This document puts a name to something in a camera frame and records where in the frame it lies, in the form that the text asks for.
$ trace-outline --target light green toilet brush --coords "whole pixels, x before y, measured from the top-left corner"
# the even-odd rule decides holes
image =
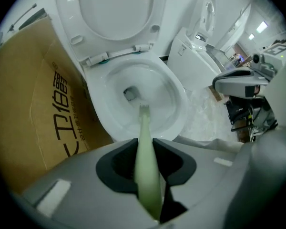
[[[149,105],[140,105],[139,119],[141,130],[134,166],[134,181],[138,185],[140,203],[154,219],[160,220],[162,209],[160,173],[149,131]]]

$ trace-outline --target toilet tank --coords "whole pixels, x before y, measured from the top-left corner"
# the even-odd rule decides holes
[[[212,85],[213,79],[221,73],[217,64],[205,51],[190,49],[178,37],[173,41],[167,66],[189,91]]]

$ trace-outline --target toilet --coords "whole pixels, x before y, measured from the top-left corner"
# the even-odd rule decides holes
[[[95,111],[112,139],[139,137],[140,104],[149,104],[152,138],[175,139],[187,118],[187,96],[151,51],[165,0],[56,0],[56,5]]]
[[[212,85],[212,80],[221,73],[205,47],[214,32],[214,2],[196,1],[190,25],[180,29],[168,57],[167,66],[189,91]]]

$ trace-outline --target floor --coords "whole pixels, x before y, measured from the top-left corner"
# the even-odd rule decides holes
[[[181,136],[196,141],[210,141],[221,138],[225,141],[238,141],[235,132],[231,132],[225,100],[216,101],[209,88],[190,92],[189,113]]]

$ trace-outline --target white sticker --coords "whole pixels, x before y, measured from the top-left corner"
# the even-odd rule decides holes
[[[71,187],[70,181],[59,179],[46,196],[39,202],[36,209],[51,218]]]
[[[231,167],[232,164],[233,164],[232,161],[226,160],[226,159],[223,159],[223,158],[219,158],[219,157],[215,158],[215,159],[214,159],[214,162],[215,162],[215,163],[218,163],[218,164],[221,164],[221,165],[223,165],[223,166],[228,166],[228,167]]]
[[[184,45],[182,44],[181,47],[180,47],[180,49],[179,49],[179,51],[178,51],[179,55],[182,56],[182,54],[184,53],[185,50],[186,50],[186,46],[184,46]]]

